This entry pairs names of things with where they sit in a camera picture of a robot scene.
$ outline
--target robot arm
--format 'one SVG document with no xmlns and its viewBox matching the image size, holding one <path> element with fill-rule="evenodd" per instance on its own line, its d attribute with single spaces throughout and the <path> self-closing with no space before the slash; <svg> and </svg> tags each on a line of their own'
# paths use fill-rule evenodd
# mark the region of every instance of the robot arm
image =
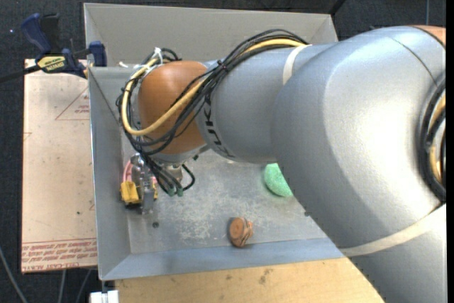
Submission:
<svg viewBox="0 0 454 303">
<path fill-rule="evenodd" d="M 268 33 L 217 62 L 152 63 L 121 103 L 139 87 L 145 130 L 125 130 L 161 168 L 207 147 L 277 162 L 387 302 L 444 302 L 444 35 L 405 26 L 307 45 Z"/>
</svg>

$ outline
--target yellow component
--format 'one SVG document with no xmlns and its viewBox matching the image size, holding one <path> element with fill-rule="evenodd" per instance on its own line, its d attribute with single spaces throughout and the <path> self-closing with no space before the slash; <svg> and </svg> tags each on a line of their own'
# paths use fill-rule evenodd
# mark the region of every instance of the yellow component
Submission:
<svg viewBox="0 0 454 303">
<path fill-rule="evenodd" d="M 121 199 L 127 204 L 137 204 L 140 202 L 137 186 L 134 182 L 124 181 L 120 184 Z"/>
<path fill-rule="evenodd" d="M 155 183 L 152 183 L 151 184 L 152 188 L 155 190 L 155 194 L 153 196 L 153 199 L 157 199 L 157 188 L 156 188 L 156 184 Z"/>
<path fill-rule="evenodd" d="M 63 68 L 65 66 L 65 58 L 62 56 L 47 56 L 41 58 L 37 64 L 40 68 L 51 72 L 57 68 Z"/>
</svg>

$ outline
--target yellow cable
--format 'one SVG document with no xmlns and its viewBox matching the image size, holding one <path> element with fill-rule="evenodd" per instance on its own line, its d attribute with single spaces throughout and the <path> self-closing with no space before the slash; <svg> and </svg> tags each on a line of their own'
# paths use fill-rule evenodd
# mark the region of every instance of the yellow cable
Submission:
<svg viewBox="0 0 454 303">
<path fill-rule="evenodd" d="M 297 42 L 294 40 L 287 40 L 287 39 L 275 39 L 275 40 L 266 40 L 261 43 L 257 43 L 256 45 L 253 45 L 249 47 L 247 50 L 245 50 L 243 53 L 250 52 L 251 50 L 256 50 L 261 47 L 265 47 L 268 45 L 289 45 L 293 47 L 299 47 L 300 45 L 303 45 L 301 42 Z M 152 133 L 155 131 L 157 128 L 159 128 L 163 123 L 165 123 L 177 110 L 181 109 L 181 106 L 186 103 L 188 100 L 190 100 L 199 90 L 201 87 L 203 81 L 200 81 L 196 86 L 194 86 L 192 89 L 190 89 L 184 96 L 174 105 L 172 106 L 169 110 L 167 110 L 157 121 L 155 121 L 153 124 L 147 126 L 145 129 L 140 129 L 136 130 L 131 127 L 129 124 L 128 120 L 128 112 L 127 112 L 127 105 L 128 105 L 128 94 L 131 92 L 131 86 L 132 82 L 134 79 L 137 77 L 142 76 L 142 74 L 146 71 L 146 68 L 142 68 L 138 70 L 135 74 L 131 76 L 129 81 L 126 83 L 125 86 L 125 91 L 123 93 L 123 101 L 121 103 L 121 120 L 123 122 L 123 126 L 125 130 L 130 133 L 133 136 L 144 136 L 149 133 Z"/>
<path fill-rule="evenodd" d="M 249 47 L 243 53 L 250 52 L 251 50 L 255 50 L 257 48 L 266 47 L 267 45 L 290 45 L 292 47 L 299 47 L 300 45 L 305 45 L 304 43 L 297 42 L 295 40 L 290 39 L 272 39 L 272 40 L 264 40 L 263 42 L 257 43 Z"/>
<path fill-rule="evenodd" d="M 446 107 L 446 94 L 443 94 L 436 104 L 433 112 L 431 122 L 429 123 L 429 130 L 432 128 L 434 121 L 441 115 L 444 108 Z M 436 146 L 432 145 L 429 151 L 429 163 L 431 165 L 432 173 L 439 183 L 441 183 L 441 161 L 437 160 L 436 157 Z"/>
<path fill-rule="evenodd" d="M 431 122 L 429 123 L 429 129 L 432 128 L 433 122 L 440 116 L 444 108 L 446 107 L 446 94 L 443 94 L 441 99 L 437 102 L 435 110 L 432 115 Z"/>
</svg>

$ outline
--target wooden disc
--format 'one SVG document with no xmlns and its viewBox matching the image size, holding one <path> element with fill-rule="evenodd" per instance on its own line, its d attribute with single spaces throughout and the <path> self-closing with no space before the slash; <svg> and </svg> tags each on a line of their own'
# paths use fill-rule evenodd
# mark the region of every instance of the wooden disc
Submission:
<svg viewBox="0 0 454 303">
<path fill-rule="evenodd" d="M 253 235 L 253 223 L 244 217 L 236 217 L 232 220 L 228 231 L 231 243 L 242 248 Z"/>
</svg>

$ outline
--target wooden table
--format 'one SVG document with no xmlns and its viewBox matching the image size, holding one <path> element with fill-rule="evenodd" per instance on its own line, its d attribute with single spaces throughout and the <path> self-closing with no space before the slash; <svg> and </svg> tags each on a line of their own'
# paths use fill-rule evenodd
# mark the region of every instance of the wooden table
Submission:
<svg viewBox="0 0 454 303">
<path fill-rule="evenodd" d="M 116 281 L 121 303 L 383 303 L 347 258 Z"/>
</svg>

